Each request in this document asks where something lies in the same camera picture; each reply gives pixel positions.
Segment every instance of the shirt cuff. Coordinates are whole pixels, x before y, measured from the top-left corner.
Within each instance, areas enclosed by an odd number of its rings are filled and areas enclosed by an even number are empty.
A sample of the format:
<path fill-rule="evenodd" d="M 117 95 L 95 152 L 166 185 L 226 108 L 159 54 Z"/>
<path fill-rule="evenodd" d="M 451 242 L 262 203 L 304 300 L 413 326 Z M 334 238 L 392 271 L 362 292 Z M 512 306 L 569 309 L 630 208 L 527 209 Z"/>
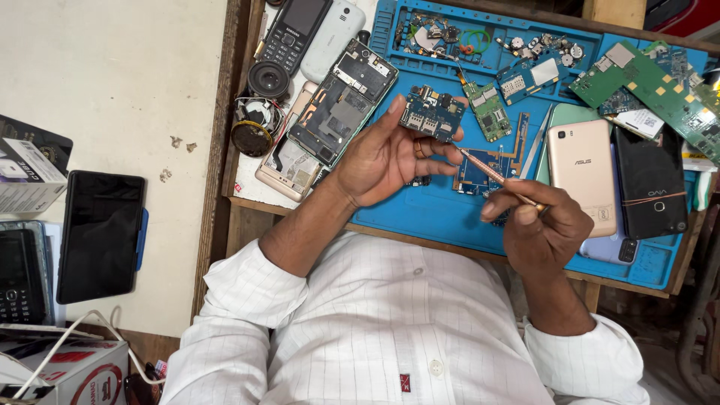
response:
<path fill-rule="evenodd" d="M 572 337 L 539 331 L 525 318 L 525 345 L 545 386 L 566 395 L 609 398 L 642 378 L 642 357 L 620 325 L 591 315 L 594 330 Z"/>
<path fill-rule="evenodd" d="M 203 278 L 208 287 L 207 304 L 237 319 L 272 329 L 280 326 L 307 297 L 306 279 L 272 264 L 257 239 L 214 263 Z"/>

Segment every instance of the red and white box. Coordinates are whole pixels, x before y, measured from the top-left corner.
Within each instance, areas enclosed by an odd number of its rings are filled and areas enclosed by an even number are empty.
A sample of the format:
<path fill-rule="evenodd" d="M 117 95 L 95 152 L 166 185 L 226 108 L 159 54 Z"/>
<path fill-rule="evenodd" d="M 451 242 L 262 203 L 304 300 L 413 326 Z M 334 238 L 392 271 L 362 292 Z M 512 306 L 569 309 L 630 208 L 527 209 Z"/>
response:
<path fill-rule="evenodd" d="M 0 398 L 11 398 L 66 329 L 0 326 Z M 21 399 L 37 405 L 124 405 L 127 342 L 72 333 Z"/>

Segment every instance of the white table surface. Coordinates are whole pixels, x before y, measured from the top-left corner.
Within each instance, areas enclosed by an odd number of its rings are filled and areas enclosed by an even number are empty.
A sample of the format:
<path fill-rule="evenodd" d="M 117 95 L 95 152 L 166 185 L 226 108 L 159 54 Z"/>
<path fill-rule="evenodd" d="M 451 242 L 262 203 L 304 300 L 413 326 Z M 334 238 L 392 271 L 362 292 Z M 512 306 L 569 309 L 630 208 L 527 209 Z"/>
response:
<path fill-rule="evenodd" d="M 99 309 L 119 328 L 173 337 L 190 325 L 226 7 L 0 0 L 0 114 L 71 138 L 68 169 L 148 180 L 134 292 L 69 305 L 68 319 Z M 163 169 L 172 172 L 165 183 Z M 64 202 L 23 218 L 62 222 Z"/>
<path fill-rule="evenodd" d="M 375 10 L 377 9 L 377 0 L 349 1 L 365 12 L 365 27 L 363 29 L 372 32 L 372 23 L 375 18 Z M 273 19 L 275 18 L 276 9 L 266 6 L 265 11 L 268 14 L 267 29 L 269 29 Z M 307 79 L 302 75 L 302 72 L 298 70 L 292 80 L 290 98 L 286 100 L 287 104 L 292 106 L 292 103 L 297 98 L 298 92 L 302 89 L 302 85 L 305 84 L 306 81 Z M 260 166 L 261 160 L 262 158 L 251 158 L 240 154 L 240 158 L 238 159 L 238 173 L 235 176 L 236 186 L 233 194 L 236 197 L 258 201 L 260 203 L 278 205 L 284 208 L 294 209 L 297 207 L 297 202 L 290 200 L 288 197 L 285 197 L 267 184 L 255 178 L 255 171 L 258 169 L 258 166 Z"/>

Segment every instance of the gold phone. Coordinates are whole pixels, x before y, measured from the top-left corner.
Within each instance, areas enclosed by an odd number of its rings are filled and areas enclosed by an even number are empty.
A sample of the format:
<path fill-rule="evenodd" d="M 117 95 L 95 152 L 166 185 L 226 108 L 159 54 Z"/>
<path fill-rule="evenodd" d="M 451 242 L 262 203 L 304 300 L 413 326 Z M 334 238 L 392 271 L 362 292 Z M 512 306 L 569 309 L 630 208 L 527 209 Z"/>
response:
<path fill-rule="evenodd" d="M 286 132 L 293 126 L 297 116 L 305 109 L 318 85 L 306 81 L 290 108 L 285 125 Z M 310 191 L 312 181 L 320 171 L 320 164 L 293 142 L 287 142 L 285 133 L 280 135 L 270 153 L 265 155 L 255 171 L 255 178 L 274 188 L 297 203 Z"/>
<path fill-rule="evenodd" d="M 590 238 L 617 232 L 609 125 L 594 120 L 547 131 L 552 185 L 565 189 L 595 221 Z"/>

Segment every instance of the purple phone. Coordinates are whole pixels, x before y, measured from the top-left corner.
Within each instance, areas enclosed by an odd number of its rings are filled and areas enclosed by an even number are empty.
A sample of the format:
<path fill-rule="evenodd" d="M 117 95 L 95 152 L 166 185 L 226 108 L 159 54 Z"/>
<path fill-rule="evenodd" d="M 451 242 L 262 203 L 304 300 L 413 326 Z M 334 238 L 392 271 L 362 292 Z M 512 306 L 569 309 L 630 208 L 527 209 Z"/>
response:
<path fill-rule="evenodd" d="M 586 239 L 577 253 L 582 257 L 600 260 L 615 264 L 629 266 L 635 263 L 637 255 L 637 241 L 630 239 L 625 234 L 623 224 L 622 197 L 620 195 L 620 182 L 618 180 L 618 163 L 615 159 L 615 146 L 610 145 L 610 153 L 613 157 L 613 180 L 615 181 L 615 218 L 618 221 L 618 230 L 614 235 L 601 238 Z"/>

